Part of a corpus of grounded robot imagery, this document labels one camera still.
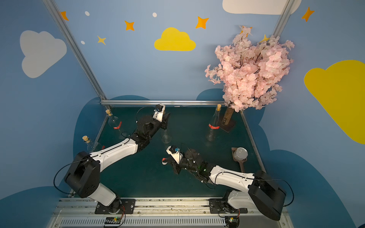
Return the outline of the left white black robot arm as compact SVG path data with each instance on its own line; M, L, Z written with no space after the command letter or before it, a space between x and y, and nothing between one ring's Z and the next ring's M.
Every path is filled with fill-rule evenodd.
M123 210L121 198L100 182L100 173L115 162L142 151L159 129L166 129L169 113L166 106L157 104L153 115L137 121L137 128L122 142L101 151L78 153L64 176L64 182L80 198L95 200L105 211L101 214L119 214Z

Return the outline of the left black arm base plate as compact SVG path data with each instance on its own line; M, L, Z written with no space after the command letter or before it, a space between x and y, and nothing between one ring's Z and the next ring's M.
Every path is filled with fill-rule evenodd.
M121 215L121 214L133 214L136 204L136 199L121 199L116 198L109 206L105 206L102 203L98 203L95 214L102 215Z

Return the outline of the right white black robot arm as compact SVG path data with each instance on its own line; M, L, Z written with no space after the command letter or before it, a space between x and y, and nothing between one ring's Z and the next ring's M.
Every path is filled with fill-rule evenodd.
M167 148L168 158L162 164L170 164L174 173L188 171L204 184L228 186L232 190L213 206L215 213L237 213L241 209L257 209L267 218L279 221L287 196L278 182L264 171L240 173L206 162L194 149L182 153L176 146Z

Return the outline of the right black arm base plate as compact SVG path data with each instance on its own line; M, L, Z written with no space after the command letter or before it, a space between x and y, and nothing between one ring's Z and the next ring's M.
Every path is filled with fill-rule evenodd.
M239 214L239 213L248 213L247 208L235 209L228 203L227 198L212 198L209 199L209 208L211 214Z

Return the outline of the bottle red label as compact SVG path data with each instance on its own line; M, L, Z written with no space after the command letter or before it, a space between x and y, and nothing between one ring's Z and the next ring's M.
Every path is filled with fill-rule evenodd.
M163 158L163 159L162 159L162 164L163 164L163 165L167 165L167 164L168 164L168 160L167 160L166 158Z
M209 124L208 125L211 129L214 129L214 130L216 130L216 129L219 129L220 127L219 126L213 126L213 125L211 125L211 124Z

